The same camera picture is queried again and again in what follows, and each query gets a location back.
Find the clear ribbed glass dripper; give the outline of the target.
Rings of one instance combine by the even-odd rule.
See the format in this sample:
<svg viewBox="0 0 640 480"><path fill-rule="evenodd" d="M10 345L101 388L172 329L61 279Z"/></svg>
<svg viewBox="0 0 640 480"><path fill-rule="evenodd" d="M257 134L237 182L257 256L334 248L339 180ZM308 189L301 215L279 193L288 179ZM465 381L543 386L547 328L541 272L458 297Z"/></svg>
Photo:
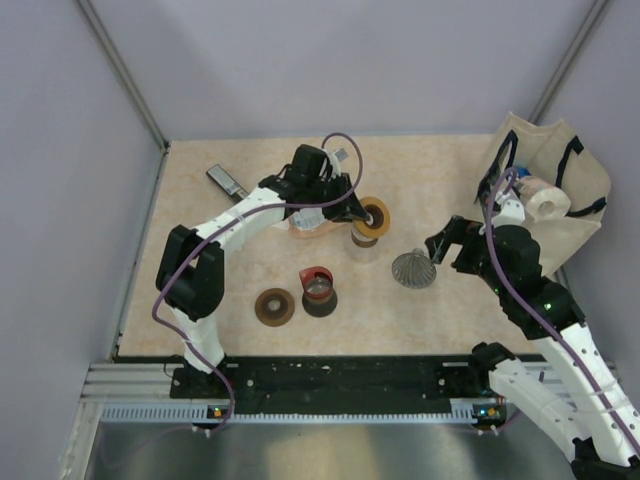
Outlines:
<svg viewBox="0 0 640 480"><path fill-rule="evenodd" d="M391 272L400 285L409 289L427 288L437 277L435 264L420 248L396 257Z"/></svg>

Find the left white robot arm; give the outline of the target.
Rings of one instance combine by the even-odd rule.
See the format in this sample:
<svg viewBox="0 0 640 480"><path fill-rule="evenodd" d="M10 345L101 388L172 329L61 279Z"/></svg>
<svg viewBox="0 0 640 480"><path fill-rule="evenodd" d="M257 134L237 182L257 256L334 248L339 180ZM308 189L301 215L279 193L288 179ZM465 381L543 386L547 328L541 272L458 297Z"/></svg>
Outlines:
<svg viewBox="0 0 640 480"><path fill-rule="evenodd" d="M359 149L355 178L323 148L300 145L293 159L269 175L239 203L193 228L174 227L167 238L155 285L159 295L151 316L184 342L184 358L195 368L192 384L205 396L226 387L218 366L224 350L218 339L216 310L225 294L225 270L233 253L263 230L305 209L344 223L366 217L357 195L364 161Z"/></svg>

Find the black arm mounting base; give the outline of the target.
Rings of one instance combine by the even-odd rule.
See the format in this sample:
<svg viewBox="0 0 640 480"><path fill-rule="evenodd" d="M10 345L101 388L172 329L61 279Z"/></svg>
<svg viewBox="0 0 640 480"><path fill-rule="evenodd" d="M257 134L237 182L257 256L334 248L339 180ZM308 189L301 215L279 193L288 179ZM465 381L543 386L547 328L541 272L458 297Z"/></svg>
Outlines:
<svg viewBox="0 0 640 480"><path fill-rule="evenodd" d="M228 356L215 373L176 369L170 396L312 416L448 413L454 399L497 398L468 355Z"/></svg>

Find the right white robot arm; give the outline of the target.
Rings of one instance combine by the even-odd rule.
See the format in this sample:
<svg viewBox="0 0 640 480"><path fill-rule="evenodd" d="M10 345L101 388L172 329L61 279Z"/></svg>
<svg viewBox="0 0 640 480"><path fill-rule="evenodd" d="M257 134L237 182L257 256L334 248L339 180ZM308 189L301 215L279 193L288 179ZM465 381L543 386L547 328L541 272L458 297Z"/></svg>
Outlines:
<svg viewBox="0 0 640 480"><path fill-rule="evenodd" d="M425 241L434 263L452 245L461 248L453 268L488 285L569 397L551 391L497 342L473 348L469 388L513 403L564 454L575 478L638 478L639 411L599 353L575 299L543 275L540 246L529 231L506 225L486 233L481 223L454 216Z"/></svg>

